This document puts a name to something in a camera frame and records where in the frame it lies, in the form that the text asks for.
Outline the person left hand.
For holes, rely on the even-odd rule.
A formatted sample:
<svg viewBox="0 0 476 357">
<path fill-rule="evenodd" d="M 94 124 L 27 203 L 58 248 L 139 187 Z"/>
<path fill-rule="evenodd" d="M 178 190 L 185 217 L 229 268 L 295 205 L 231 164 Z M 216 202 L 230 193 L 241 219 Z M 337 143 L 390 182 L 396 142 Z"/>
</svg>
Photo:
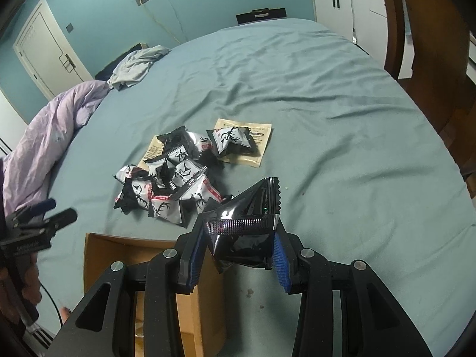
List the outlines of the person left hand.
<svg viewBox="0 0 476 357">
<path fill-rule="evenodd" d="M 41 301 L 40 293 L 40 280 L 39 280 L 39 269 L 37 267 L 37 253 L 31 254 L 30 267 L 26 270 L 24 275 L 24 287 L 22 289 L 22 295 L 24 299 L 29 300 L 33 306 L 36 306 Z M 9 321 L 14 324 L 19 323 L 19 314 L 18 310 L 11 303 L 10 298 L 8 297 L 7 290 L 1 285 L 1 297 L 0 297 L 1 313 Z"/>
</svg>

